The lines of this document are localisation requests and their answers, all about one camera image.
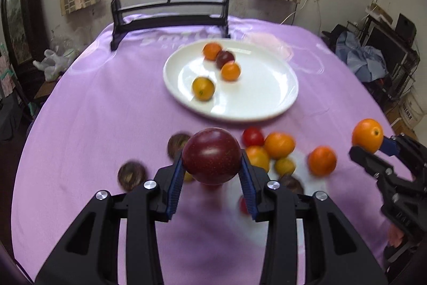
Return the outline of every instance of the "orange cherry tomato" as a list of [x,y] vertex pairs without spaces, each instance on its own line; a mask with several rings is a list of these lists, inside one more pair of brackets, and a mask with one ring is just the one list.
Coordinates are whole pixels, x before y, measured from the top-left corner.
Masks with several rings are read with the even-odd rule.
[[215,85],[209,78],[199,76],[191,85],[194,97],[200,101],[208,101],[215,92]]
[[234,61],[227,62],[221,68],[221,76],[225,81],[236,81],[239,78],[240,73],[240,67]]
[[263,168],[267,173],[270,170],[270,157],[262,146],[250,146],[246,149],[251,165]]
[[373,119],[364,119],[354,127],[351,143],[369,153],[375,153],[383,143],[384,133],[381,125]]
[[264,148],[271,158],[278,160],[295,150],[295,139],[289,134],[273,132],[265,139]]
[[337,155],[329,146],[318,146],[308,155],[307,164],[311,174],[326,176],[337,166]]
[[207,60],[214,61],[217,54],[223,49],[217,42],[210,42],[203,48],[203,55]]

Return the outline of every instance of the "brown fruit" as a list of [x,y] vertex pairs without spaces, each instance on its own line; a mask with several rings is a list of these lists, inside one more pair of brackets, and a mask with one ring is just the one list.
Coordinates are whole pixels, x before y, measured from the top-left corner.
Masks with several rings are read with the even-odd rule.
[[117,179],[120,186],[129,192],[147,180],[147,170],[142,163],[129,161],[120,167]]
[[177,133],[170,137],[167,143],[167,154],[172,161],[175,161],[176,155],[184,148],[190,137],[186,133]]
[[295,179],[292,175],[282,175],[279,179],[279,183],[281,185],[285,185],[288,189],[290,189],[293,193],[298,193],[300,195],[304,194],[304,188],[301,183]]

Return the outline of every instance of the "dark red fruit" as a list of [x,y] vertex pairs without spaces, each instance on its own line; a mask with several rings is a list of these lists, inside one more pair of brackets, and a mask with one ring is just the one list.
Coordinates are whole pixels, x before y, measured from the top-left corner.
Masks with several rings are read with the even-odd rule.
[[248,212],[248,208],[246,206],[245,197],[242,196],[239,198],[239,210],[243,215],[250,215]]
[[208,128],[193,135],[182,150],[182,164],[197,181],[219,185],[240,170],[242,151],[229,132]]
[[226,64],[227,62],[235,61],[235,60],[236,58],[230,51],[222,50],[216,56],[216,60],[215,60],[216,67],[218,69],[221,69],[223,65]]
[[246,148],[250,146],[264,146],[264,134],[256,127],[249,127],[243,132],[242,141]]

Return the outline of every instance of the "black wooden frame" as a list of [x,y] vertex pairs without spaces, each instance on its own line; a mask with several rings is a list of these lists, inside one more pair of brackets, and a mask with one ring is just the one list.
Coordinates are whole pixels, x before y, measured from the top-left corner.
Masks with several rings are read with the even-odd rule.
[[[111,50],[116,51],[120,42],[129,32],[133,30],[171,27],[171,26],[218,26],[224,38],[229,38],[228,34],[228,8],[230,0],[181,0],[174,1],[167,0],[166,2],[157,2],[149,4],[140,4],[130,7],[122,7],[120,0],[112,0],[111,11],[114,21],[113,39],[111,41]],[[195,14],[195,15],[156,15],[143,19],[132,20],[126,23],[123,20],[123,13],[128,13],[135,10],[156,8],[156,7],[170,7],[181,5],[218,5],[221,6],[221,15],[214,17],[211,15]]]
[[[41,0],[21,0],[23,26],[31,56],[34,60],[44,58],[44,50],[49,48],[44,24]],[[44,83],[44,74],[33,66],[33,60],[18,64],[10,37],[6,0],[1,0],[1,18],[10,63],[13,65],[26,96],[31,100]]]

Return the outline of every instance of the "red cherry tomato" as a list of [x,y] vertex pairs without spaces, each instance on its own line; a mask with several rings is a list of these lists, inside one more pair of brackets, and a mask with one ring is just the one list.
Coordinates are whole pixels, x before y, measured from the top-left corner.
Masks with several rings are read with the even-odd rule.
[[239,210],[243,215],[249,215],[248,208],[246,207],[245,197],[239,199]]
[[256,127],[249,127],[243,132],[242,141],[247,148],[250,146],[263,146],[264,135]]

